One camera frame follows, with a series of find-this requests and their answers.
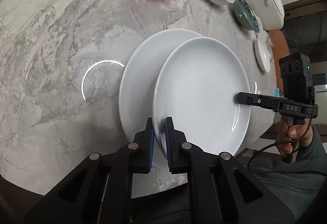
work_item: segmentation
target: black cable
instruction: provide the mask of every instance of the black cable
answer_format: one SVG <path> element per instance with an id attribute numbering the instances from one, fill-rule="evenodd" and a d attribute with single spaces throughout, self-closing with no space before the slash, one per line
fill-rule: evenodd
<path id="1" fill-rule="evenodd" d="M 287 174 L 287 173 L 294 173 L 294 174 L 300 174 L 300 173 L 316 173 L 316 174 L 320 174 L 320 175 L 323 175 L 323 176 L 327 176 L 327 174 L 325 173 L 322 173 L 322 172 L 318 172 L 318 171 L 299 171 L 299 172 L 283 172 L 283 171 L 252 171 L 250 169 L 250 164 L 251 162 L 253 161 L 253 159 L 259 155 L 261 152 L 265 151 L 266 149 L 268 148 L 271 148 L 271 147 L 275 147 L 275 146 L 278 146 L 278 145 L 281 145 L 281 144 L 289 144 L 289 143 L 296 143 L 296 142 L 299 142 L 301 141 L 307 134 L 307 132 L 309 131 L 310 129 L 310 125 L 311 125 L 311 122 L 312 122 L 312 117 L 313 117 L 313 111 L 314 111 L 314 106 L 315 106 L 315 101 L 313 100 L 312 101 L 312 112 L 311 112 L 311 116 L 310 116 L 310 120 L 309 120 L 309 124 L 308 124 L 308 127 L 307 129 L 305 130 L 304 134 L 296 139 L 296 140 L 285 140 L 285 141 L 280 141 L 280 142 L 275 142 L 273 144 L 270 144 L 266 147 L 263 147 L 261 148 L 258 152 L 256 152 L 255 154 L 253 154 L 253 156 L 250 158 L 250 161 L 248 162 L 247 164 L 247 169 L 252 172 L 252 173 L 260 173 L 260 174 L 264 174 L 264 173 L 281 173 L 281 174 Z"/>

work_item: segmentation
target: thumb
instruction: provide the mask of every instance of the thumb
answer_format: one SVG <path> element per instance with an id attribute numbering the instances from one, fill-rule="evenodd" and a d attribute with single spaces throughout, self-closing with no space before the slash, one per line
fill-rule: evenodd
<path id="1" fill-rule="evenodd" d="M 299 139 L 305 133 L 306 126 L 307 124 L 293 125 L 288 129 L 287 134 L 292 139 Z"/>

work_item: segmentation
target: round table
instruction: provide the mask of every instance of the round table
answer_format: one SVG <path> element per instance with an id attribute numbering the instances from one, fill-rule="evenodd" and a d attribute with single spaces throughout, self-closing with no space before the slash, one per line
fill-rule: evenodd
<path id="1" fill-rule="evenodd" d="M 0 0 L 0 173 L 45 194 L 92 152 L 127 144 L 118 111 L 119 84 L 134 50 L 150 35 L 186 28 L 226 44 L 240 59 L 251 92 L 272 95 L 274 64 L 263 73 L 255 33 L 230 6 L 208 0 Z M 85 72 L 95 63 L 81 83 Z M 252 109 L 243 147 L 272 124 Z M 186 182 L 156 168 L 136 175 L 133 196 Z"/>

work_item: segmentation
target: blue floral patterned rim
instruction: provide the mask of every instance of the blue floral patterned rim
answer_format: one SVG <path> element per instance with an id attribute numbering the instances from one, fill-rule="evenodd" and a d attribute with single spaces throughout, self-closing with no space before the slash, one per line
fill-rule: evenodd
<path id="1" fill-rule="evenodd" d="M 258 25 L 258 21 L 255 17 L 255 15 L 253 14 L 252 12 L 252 9 L 250 8 L 250 6 L 247 4 L 247 2 L 245 0 L 237 0 L 240 4 L 243 5 L 244 9 L 247 11 L 248 13 L 248 17 L 251 19 L 252 21 L 252 24 L 253 24 L 253 28 L 254 28 L 254 31 L 256 33 L 259 33 L 259 25 Z"/>

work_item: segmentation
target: device handle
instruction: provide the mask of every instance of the device handle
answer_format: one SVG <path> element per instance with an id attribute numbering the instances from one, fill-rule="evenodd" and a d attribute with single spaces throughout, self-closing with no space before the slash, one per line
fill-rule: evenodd
<path id="1" fill-rule="evenodd" d="M 296 116 L 285 116 L 287 120 L 288 127 L 291 127 L 292 125 L 299 125 L 304 124 L 305 119 L 301 117 Z M 285 163 L 294 163 L 296 161 L 296 156 L 298 155 L 298 151 L 293 152 L 294 150 L 298 149 L 300 147 L 300 141 L 299 142 L 292 142 L 292 152 L 291 154 L 284 154 L 282 157 L 282 161 Z"/>

